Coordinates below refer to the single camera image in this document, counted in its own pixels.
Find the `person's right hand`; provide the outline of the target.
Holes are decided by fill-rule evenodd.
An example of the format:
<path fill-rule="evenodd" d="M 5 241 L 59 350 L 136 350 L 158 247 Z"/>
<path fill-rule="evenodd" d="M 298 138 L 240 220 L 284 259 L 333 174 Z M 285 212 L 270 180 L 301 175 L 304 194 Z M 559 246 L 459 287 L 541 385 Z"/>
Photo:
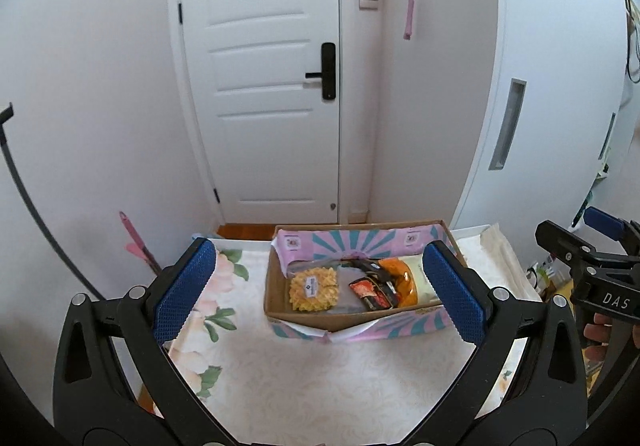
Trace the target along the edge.
<path fill-rule="evenodd" d="M 608 352 L 608 344 L 611 341 L 612 330 L 613 319 L 611 317 L 602 314 L 593 316 L 593 322 L 585 326 L 584 337 L 596 342 L 596 345 L 590 345 L 585 349 L 586 359 L 594 362 L 604 361 Z"/>

